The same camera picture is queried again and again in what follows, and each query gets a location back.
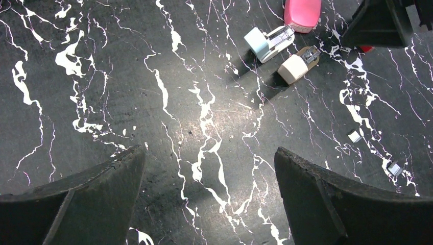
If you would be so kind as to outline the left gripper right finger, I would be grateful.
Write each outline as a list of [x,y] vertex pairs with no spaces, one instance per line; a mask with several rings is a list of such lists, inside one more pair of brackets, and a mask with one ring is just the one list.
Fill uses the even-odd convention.
[[295,244],[432,244],[432,198],[363,184],[279,147],[276,178]]

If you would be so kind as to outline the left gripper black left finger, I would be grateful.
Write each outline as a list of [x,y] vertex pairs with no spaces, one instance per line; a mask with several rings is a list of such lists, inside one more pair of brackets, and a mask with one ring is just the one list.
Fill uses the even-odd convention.
[[145,157],[136,145],[80,173],[1,195],[1,244],[125,244]]

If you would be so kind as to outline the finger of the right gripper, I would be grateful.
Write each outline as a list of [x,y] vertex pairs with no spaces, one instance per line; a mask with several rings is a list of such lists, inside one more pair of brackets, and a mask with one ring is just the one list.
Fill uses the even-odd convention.
[[364,0],[341,37],[345,47],[405,48],[413,28],[402,1]]

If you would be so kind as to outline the grey staple strip box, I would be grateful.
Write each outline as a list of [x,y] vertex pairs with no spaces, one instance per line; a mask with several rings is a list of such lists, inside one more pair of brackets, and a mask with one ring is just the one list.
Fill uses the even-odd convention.
[[363,53],[368,53],[375,49],[373,46],[359,46],[359,48]]

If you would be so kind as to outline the small white staple piece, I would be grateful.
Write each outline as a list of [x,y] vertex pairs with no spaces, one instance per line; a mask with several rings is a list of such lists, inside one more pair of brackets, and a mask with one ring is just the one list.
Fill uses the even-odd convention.
[[362,139],[361,135],[357,132],[357,130],[352,130],[348,134],[348,137],[353,143],[357,143]]

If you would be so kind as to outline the beige small eraser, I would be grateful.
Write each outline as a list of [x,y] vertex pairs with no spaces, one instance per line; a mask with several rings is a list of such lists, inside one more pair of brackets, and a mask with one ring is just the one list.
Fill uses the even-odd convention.
[[277,73],[290,86],[318,64],[320,54],[315,46],[306,46],[285,60]]

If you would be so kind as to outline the light blue stapler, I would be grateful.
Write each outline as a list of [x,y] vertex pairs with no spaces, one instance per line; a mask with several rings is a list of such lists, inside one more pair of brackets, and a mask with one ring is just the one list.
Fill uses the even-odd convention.
[[244,36],[244,40],[263,64],[293,44],[295,32],[290,26],[279,26],[269,33],[254,27]]

